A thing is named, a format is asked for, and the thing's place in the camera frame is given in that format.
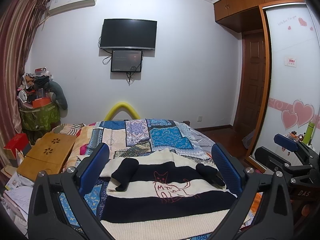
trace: yellow arch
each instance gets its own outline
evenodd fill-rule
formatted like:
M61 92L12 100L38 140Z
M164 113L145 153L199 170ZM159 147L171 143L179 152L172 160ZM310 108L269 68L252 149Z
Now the yellow arch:
M120 102L120 103L115 104L115 105L111 108L111 110L109 111L109 113L107 113L104 121L109 121L109 120L112 118L112 116L114 115L114 113L115 113L119 108L121 108L121 107L126 108L126 109L130 112L132 118L134 118L134 119L140 119L140 116L137 114L137 112L133 109L132 106L130 106L128 103Z

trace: patchwork quilt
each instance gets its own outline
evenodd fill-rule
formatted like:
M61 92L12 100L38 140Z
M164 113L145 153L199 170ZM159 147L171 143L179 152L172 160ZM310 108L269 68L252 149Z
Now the patchwork quilt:
M82 155L90 155L100 142L109 146L110 158L147 156L169 148L197 163L213 163L210 153L214 142L188 125L165 119L138 119L103 121L81 128L66 168L78 166ZM84 197L98 219L105 206L108 183L109 178L99 178ZM63 193L60 200L71 225L81 230ZM197 239L206 239L207 235L201 237Z

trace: striped curtain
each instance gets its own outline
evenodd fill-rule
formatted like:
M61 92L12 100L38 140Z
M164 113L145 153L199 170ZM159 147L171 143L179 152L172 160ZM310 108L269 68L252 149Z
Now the striped curtain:
M48 0L13 0L0 19L0 169L8 163L3 147L22 132L17 88Z

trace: metal bolt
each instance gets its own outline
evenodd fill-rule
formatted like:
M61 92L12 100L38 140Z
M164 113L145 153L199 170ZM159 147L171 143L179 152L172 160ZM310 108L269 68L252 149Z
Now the metal bolt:
M73 173L75 172L76 168L75 167L68 167L67 168L67 173Z
M251 173L254 173L254 169L251 167L247 167L247 168L245 168L245 172L251 174Z
M39 177L43 177L44 175L45 175L45 171L39 171L39 172L38 172L38 176L39 176Z
M278 177L282 177L282 176L283 176L283 173L282 173L281 171L276 171L276 175L277 175Z

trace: sweater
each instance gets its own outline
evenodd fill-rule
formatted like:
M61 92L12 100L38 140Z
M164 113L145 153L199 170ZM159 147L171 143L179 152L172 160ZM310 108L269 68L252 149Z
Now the sweater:
M214 164L200 164L169 149L110 160L111 177L101 223L117 240L175 240L210 233L236 198Z

